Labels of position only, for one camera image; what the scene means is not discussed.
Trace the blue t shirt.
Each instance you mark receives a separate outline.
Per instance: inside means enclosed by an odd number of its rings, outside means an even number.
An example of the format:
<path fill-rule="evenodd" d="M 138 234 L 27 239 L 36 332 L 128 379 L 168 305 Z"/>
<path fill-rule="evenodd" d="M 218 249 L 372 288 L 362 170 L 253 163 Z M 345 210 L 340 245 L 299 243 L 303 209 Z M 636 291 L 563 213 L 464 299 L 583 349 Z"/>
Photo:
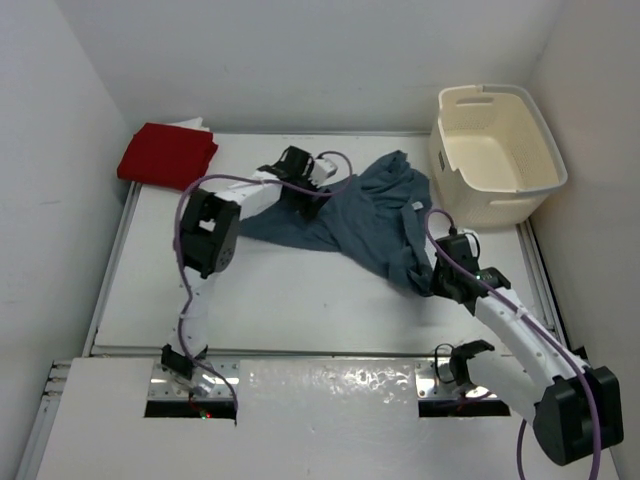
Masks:
<path fill-rule="evenodd" d="M 346 190 L 306 221 L 278 203 L 241 222 L 240 235 L 271 244 L 341 253 L 395 287 L 432 294 L 433 267 L 426 253 L 425 216 L 432 207 L 429 180 L 408 155 L 385 154 Z"/>

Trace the white printed t shirt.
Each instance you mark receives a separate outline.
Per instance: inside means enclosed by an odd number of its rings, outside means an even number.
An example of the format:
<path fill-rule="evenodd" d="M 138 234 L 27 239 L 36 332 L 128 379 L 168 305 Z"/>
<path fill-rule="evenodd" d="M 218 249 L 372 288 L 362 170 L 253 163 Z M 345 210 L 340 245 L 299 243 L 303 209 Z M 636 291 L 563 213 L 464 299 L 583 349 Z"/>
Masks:
<path fill-rule="evenodd" d="M 196 117 L 189 120 L 169 123 L 169 126 L 175 126 L 175 127 L 196 130 L 196 131 L 210 132 L 210 128 L 205 126 L 203 122 L 204 120 L 202 117 Z"/>

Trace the red t shirt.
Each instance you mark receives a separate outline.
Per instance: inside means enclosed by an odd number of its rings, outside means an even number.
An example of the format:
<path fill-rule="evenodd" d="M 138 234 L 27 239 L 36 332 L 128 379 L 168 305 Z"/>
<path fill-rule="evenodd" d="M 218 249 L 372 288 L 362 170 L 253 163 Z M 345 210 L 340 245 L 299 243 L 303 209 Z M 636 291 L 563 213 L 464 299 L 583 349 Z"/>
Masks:
<path fill-rule="evenodd" d="M 184 191 L 203 177 L 218 150 L 211 132 L 146 123 L 117 167 L 120 180 Z"/>

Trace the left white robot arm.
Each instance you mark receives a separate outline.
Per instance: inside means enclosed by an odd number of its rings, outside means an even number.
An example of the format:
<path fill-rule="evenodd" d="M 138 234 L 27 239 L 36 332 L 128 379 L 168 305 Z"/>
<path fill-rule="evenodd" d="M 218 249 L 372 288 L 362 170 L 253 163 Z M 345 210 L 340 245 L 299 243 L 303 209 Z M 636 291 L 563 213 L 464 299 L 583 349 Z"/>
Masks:
<path fill-rule="evenodd" d="M 209 290 L 235 254 L 243 220 L 283 201 L 305 220 L 315 217 L 330 193 L 323 184 L 338 167 L 326 158 L 290 146 L 272 165 L 252 176 L 217 175 L 234 183 L 217 193 L 202 187 L 208 175 L 189 186 L 176 209 L 173 248 L 187 300 L 171 339 L 162 348 L 161 365 L 191 381 L 204 370 L 208 350 Z"/>

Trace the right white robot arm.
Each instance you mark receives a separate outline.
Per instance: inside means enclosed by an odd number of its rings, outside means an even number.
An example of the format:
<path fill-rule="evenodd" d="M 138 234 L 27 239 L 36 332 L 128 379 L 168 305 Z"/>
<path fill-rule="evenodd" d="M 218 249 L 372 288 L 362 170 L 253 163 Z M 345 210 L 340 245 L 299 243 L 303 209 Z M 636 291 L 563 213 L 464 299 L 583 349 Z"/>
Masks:
<path fill-rule="evenodd" d="M 452 382 L 495 394 L 531 426 L 542 451 L 559 466 L 599 459 L 602 450 L 620 444 L 624 426 L 616 375 L 569 351 L 499 270 L 481 268 L 475 235 L 451 228 L 432 244 L 434 295 L 464 306 L 497 337 L 454 347 L 448 362 Z"/>

